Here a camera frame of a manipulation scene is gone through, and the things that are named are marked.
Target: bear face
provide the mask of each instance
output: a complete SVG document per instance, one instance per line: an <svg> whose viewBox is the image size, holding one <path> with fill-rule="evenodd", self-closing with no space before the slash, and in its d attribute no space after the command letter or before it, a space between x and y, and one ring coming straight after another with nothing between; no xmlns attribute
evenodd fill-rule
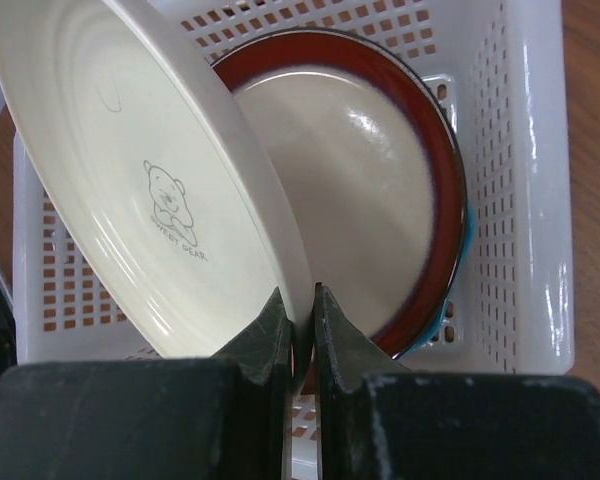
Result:
<svg viewBox="0 0 600 480"><path fill-rule="evenodd" d="M162 168L151 165L147 160L144 162L144 167L149 175L149 192L155 202L156 211L161 213L159 218L162 223L167 223L164 218L171 217L185 227L192 227L193 217L187 207L182 182L174 179Z"/></svg>

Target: plastic basket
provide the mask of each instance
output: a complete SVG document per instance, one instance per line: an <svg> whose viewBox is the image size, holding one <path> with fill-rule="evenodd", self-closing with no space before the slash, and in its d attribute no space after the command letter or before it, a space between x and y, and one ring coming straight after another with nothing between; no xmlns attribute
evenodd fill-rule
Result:
<svg viewBox="0 0 600 480"><path fill-rule="evenodd" d="M561 374L573 364L569 166L559 0L152 0L209 60L266 32L369 37L421 75L457 130L474 245L415 370ZM98 282L15 141L20 362L151 358ZM316 477L313 399L293 406L293 476Z"/></svg>

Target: bear drawing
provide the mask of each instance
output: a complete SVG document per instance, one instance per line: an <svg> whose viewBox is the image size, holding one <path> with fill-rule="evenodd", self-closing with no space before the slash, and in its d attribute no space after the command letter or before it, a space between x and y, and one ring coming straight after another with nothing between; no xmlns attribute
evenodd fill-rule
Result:
<svg viewBox="0 0 600 480"><path fill-rule="evenodd" d="M144 169L149 175L149 192L153 198L156 220L173 230L192 247L197 247L193 216L184 198L182 182L147 160L144 161Z"/></svg>

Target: brown wooden surface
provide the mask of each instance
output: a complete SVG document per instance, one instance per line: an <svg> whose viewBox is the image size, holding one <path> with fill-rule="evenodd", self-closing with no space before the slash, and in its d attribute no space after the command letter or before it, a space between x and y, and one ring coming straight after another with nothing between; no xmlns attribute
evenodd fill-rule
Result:
<svg viewBox="0 0 600 480"><path fill-rule="evenodd" d="M574 227L576 365L600 388L600 0L564 0ZM0 266L11 283L13 195L8 112L0 116Z"/></svg>

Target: brown rim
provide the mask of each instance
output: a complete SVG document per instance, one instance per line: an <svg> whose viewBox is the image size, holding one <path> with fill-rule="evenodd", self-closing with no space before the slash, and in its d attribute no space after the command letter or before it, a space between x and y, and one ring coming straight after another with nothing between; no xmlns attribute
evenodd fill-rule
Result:
<svg viewBox="0 0 600 480"><path fill-rule="evenodd" d="M456 272L467 196L455 136L436 100L411 69L372 42L343 32L301 28L265 35L228 52L213 68L235 92L269 72L299 65L342 70L384 92L414 125L429 155L436 192L429 258L403 308L373 337L382 350L396 357L429 326Z"/></svg>

